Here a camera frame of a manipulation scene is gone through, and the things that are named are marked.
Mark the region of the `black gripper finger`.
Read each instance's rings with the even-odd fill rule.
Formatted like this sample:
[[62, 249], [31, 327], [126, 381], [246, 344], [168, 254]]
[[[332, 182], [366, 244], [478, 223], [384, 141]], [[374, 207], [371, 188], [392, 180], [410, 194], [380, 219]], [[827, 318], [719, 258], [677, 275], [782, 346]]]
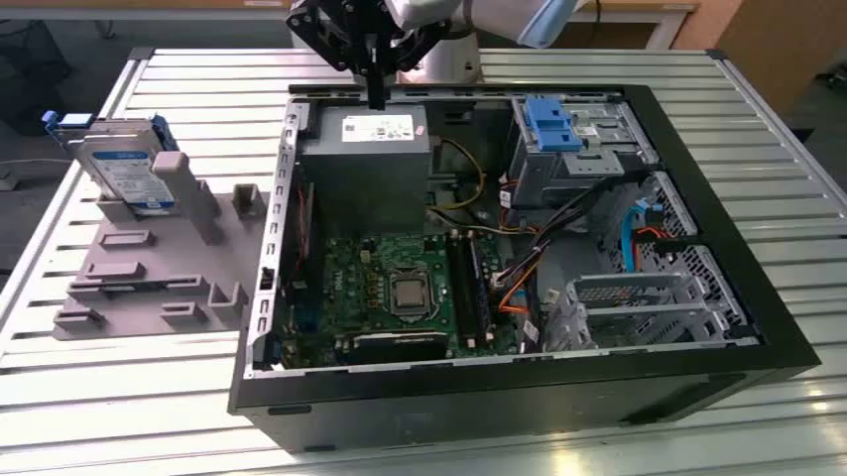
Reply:
[[410, 71], [447, 36], [459, 1], [382, 1], [386, 25], [376, 34], [376, 109], [384, 110], [388, 84]]
[[372, 20], [372, 1], [294, 1], [286, 25], [336, 70], [351, 71], [367, 88], [368, 106], [376, 110], [378, 36], [368, 30]]

